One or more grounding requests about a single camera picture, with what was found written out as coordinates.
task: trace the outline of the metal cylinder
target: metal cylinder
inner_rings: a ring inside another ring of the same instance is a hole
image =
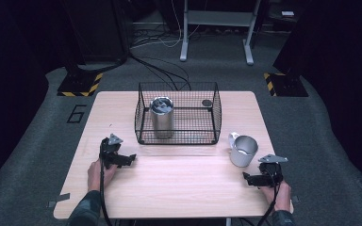
[[[169,97],[156,97],[150,105],[156,138],[170,138],[174,133],[173,101]]]

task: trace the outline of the wooden table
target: wooden table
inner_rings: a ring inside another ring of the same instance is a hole
[[[68,218],[87,192],[87,170],[110,133],[124,140],[120,154],[137,154],[131,167],[116,171],[105,189],[110,218],[236,218],[264,215],[269,207],[242,172],[259,174],[258,158],[274,153],[255,95],[220,91],[222,132],[216,145],[140,145],[134,131],[136,91],[99,92],[60,194],[55,218]],[[258,151],[248,168],[229,158],[228,134],[256,139]]]

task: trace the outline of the hand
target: hand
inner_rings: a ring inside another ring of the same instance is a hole
[[[109,169],[104,167],[105,171],[105,180],[104,187],[106,187],[111,179],[113,179],[114,172],[117,169],[117,165],[111,165]],[[90,164],[90,168],[88,169],[88,191],[92,190],[100,190],[101,183],[101,160],[98,159],[95,162]]]
[[[287,182],[282,181],[279,185],[279,191],[275,200],[274,210],[285,210],[290,212],[290,191],[291,188]],[[266,196],[267,202],[270,204],[274,200],[274,187],[261,186],[260,190]]]

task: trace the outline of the wire cage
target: wire cage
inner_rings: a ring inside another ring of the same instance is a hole
[[[172,101],[171,128],[155,126],[151,107],[155,98]],[[216,144],[221,128],[222,104],[217,83],[140,83],[135,112],[139,144]]]

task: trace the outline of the camouflage sleeve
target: camouflage sleeve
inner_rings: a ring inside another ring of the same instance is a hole
[[[70,215],[68,226],[96,226],[101,211],[100,192],[88,192]]]
[[[273,226],[295,226],[295,220],[293,215],[284,210],[275,211],[272,214],[272,225]]]

